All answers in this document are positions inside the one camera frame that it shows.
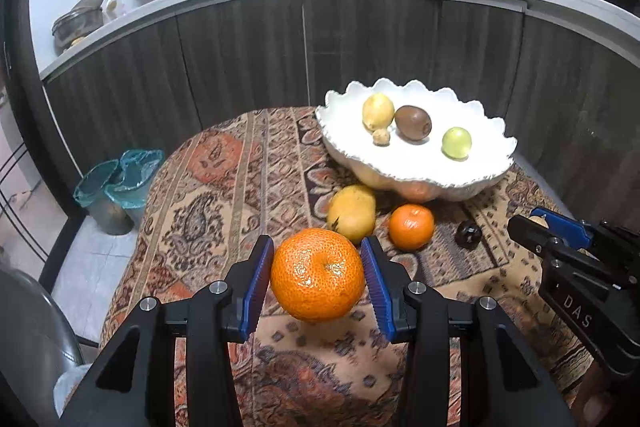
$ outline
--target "kiwi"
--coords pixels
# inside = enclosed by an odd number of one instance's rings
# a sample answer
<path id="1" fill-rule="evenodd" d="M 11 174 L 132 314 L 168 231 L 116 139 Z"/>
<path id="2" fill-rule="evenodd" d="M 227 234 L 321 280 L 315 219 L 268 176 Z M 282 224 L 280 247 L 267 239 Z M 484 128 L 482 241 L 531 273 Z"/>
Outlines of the kiwi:
<path id="1" fill-rule="evenodd" d="M 413 105 L 403 105 L 394 116 L 398 131 L 409 140 L 424 140 L 431 132 L 431 117 Z"/>

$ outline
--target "garbage can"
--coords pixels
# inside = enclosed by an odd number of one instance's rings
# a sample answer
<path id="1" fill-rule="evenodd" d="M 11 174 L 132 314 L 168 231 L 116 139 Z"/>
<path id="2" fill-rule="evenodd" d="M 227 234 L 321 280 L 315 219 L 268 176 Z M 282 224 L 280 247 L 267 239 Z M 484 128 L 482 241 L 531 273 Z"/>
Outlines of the garbage can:
<path id="1" fill-rule="evenodd" d="M 109 184 L 117 184 L 121 179 L 119 160 L 110 160 L 91 169 L 74 190 L 74 199 L 109 235 L 124 235 L 133 228 L 133 220 L 105 193 Z"/>
<path id="2" fill-rule="evenodd" d="M 163 161 L 164 153 L 160 150 L 129 150 L 120 158 L 123 178 L 105 189 L 107 197 L 124 209 L 137 229 L 145 213 L 151 182 Z"/>

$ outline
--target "orange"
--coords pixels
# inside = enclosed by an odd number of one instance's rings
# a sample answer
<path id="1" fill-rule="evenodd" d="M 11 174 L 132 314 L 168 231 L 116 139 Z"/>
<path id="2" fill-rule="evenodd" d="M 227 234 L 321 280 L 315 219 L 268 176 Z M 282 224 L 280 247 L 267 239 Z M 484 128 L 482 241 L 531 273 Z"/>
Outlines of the orange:
<path id="1" fill-rule="evenodd" d="M 351 310 L 364 292 L 360 255 L 339 233 L 302 230 L 276 250 L 271 289 L 285 311 L 297 319 L 337 319 Z"/>
<path id="2" fill-rule="evenodd" d="M 435 227 L 435 219 L 428 208 L 404 204 L 389 218 L 389 238 L 400 250 L 418 250 L 430 241 Z"/>

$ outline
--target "floral pattern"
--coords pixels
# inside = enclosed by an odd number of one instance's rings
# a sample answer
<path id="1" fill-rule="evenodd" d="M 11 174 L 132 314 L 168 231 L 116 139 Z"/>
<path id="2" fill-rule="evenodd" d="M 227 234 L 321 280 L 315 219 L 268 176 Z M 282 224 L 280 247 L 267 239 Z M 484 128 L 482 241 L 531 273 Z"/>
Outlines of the floral pattern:
<path id="1" fill-rule="evenodd" d="M 129 266 L 114 293 L 102 330 L 104 345 L 147 295 L 162 302 L 188 298 L 236 261 L 246 259 L 261 233 L 276 246 L 308 227 L 324 227 L 327 205 L 356 182 L 322 145 L 313 108 L 249 112 L 185 142 L 159 169 Z M 513 166 L 494 187 L 462 203 L 431 201 L 436 232 L 421 250 L 396 250 L 388 216 L 402 201 L 378 194 L 376 235 L 386 254 L 415 280 L 448 298 L 494 296 L 523 331 L 558 388 L 571 400 L 591 358 L 537 293 L 542 269 L 510 241 L 509 217 L 533 206 L 555 208 Z M 474 251 L 452 240 L 473 218 L 484 240 Z M 177 424 L 188 423 L 185 345 L 177 342 Z M 345 317 L 322 324 L 290 317 L 268 290 L 257 331 L 229 344 L 236 394 L 246 426 L 384 426 L 396 408 L 406 346 L 378 330 L 367 292 Z M 449 423 L 460 416 L 460 344 L 450 343 Z"/>

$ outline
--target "white bowl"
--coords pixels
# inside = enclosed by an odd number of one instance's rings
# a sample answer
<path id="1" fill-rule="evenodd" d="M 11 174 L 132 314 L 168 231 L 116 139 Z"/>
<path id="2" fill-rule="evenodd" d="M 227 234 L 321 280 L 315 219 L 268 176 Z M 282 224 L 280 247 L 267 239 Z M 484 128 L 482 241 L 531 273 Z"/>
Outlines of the white bowl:
<path id="1" fill-rule="evenodd" d="M 386 94 L 396 109 L 423 108 L 433 123 L 430 135 L 422 142 L 409 142 L 398 134 L 394 121 L 389 145 L 374 145 L 362 124 L 362 104 L 375 92 Z M 396 86 L 388 78 L 380 78 L 373 87 L 351 82 L 344 94 L 327 92 L 324 105 L 316 108 L 316 118 L 329 154 L 362 183 L 395 190 L 409 201 L 466 200 L 495 185 L 513 164 L 517 140 L 504 137 L 504 120 L 485 117 L 477 100 L 460 102 L 449 87 L 431 91 L 418 80 Z M 454 126 L 471 134 L 471 151 L 463 161 L 440 150 L 442 136 Z"/>

